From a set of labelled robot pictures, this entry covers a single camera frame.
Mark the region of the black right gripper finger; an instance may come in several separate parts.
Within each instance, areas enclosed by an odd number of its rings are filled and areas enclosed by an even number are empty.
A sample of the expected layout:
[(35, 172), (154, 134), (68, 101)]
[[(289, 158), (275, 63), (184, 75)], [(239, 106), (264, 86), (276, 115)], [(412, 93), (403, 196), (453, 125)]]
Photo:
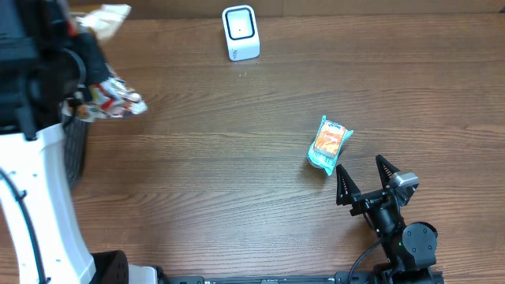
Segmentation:
[(337, 205), (352, 204), (360, 195), (361, 191), (354, 183), (346, 169), (342, 164), (336, 167), (337, 174)]
[(400, 169), (388, 162), (382, 155), (376, 156), (376, 165), (379, 171), (382, 187), (385, 189), (389, 185), (393, 174), (399, 172)]

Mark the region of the grey plastic mesh basket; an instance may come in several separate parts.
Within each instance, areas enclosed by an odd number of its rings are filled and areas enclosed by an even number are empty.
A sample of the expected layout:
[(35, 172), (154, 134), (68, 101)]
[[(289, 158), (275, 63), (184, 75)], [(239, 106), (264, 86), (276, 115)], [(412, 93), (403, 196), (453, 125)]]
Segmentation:
[(65, 171), (69, 188), (73, 190), (84, 171), (89, 123), (63, 114), (62, 124)]

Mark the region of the beige brown snack pouch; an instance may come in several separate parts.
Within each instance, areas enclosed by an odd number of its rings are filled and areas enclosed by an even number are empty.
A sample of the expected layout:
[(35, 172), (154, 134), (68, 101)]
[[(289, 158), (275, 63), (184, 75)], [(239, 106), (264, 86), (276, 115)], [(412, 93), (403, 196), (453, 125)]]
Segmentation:
[(77, 23), (94, 34), (100, 43), (112, 39), (130, 14), (126, 4), (102, 4), (98, 9), (77, 14)]

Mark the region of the silver red crinkled wrapper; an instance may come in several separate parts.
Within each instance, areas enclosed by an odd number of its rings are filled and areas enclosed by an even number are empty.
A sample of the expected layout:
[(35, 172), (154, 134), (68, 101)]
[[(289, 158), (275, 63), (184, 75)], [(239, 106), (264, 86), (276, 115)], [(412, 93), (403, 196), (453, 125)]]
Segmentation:
[(126, 118), (144, 113), (148, 106), (134, 88), (106, 64), (109, 77), (102, 83), (84, 86), (66, 99), (61, 111), (64, 115), (85, 121)]

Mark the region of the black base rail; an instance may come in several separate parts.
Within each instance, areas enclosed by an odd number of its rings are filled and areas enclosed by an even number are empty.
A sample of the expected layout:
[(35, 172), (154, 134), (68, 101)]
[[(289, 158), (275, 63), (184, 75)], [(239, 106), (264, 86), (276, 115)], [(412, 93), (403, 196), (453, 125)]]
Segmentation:
[(238, 278), (204, 278), (201, 276), (167, 277), (163, 284), (346, 284), (348, 272), (337, 272), (335, 275), (309, 275), (287, 277), (238, 277)]

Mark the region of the teal orange tissue pack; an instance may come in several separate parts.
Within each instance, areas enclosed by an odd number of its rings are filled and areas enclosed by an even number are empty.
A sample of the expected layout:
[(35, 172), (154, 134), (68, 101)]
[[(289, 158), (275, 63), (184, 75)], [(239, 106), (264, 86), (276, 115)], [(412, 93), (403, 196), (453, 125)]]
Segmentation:
[(331, 176), (344, 143), (352, 137), (354, 131), (347, 129), (323, 115), (315, 140), (309, 147), (307, 159), (315, 168), (323, 170)]

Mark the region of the white barcode scanner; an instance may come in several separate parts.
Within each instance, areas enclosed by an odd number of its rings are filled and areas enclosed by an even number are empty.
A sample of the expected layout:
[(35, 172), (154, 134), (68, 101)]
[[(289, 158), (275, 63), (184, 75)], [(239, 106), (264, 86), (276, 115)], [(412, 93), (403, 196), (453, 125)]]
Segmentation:
[(256, 14), (251, 6), (230, 6), (224, 9), (222, 21), (228, 55), (232, 62), (257, 58), (260, 55)]

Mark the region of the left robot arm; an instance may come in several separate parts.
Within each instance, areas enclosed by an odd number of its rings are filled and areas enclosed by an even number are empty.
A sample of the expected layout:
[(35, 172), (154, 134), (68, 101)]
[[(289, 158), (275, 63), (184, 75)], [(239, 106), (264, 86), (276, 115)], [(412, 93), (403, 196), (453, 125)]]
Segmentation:
[(92, 253), (84, 242), (65, 158), (75, 120), (123, 118), (146, 110), (117, 76), (101, 42), (127, 5), (73, 13), (65, 1), (1, 4), (1, 206), (22, 283), (158, 283), (154, 267), (123, 251)]

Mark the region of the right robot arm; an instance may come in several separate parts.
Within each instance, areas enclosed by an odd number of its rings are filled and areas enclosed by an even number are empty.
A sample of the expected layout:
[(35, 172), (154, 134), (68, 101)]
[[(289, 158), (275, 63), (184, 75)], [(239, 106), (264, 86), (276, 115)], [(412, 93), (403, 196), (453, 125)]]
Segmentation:
[[(443, 273), (433, 271), (436, 264), (438, 232), (427, 222), (407, 225), (401, 215), (419, 186), (418, 176), (400, 170), (382, 155), (376, 156), (382, 188), (362, 193), (344, 166), (336, 167), (337, 205), (350, 205), (352, 216), (364, 217), (378, 238), (363, 252), (347, 272), (337, 272), (337, 283), (443, 283)], [(359, 272), (357, 267), (374, 249), (381, 247), (386, 263), (374, 266), (370, 272)]]

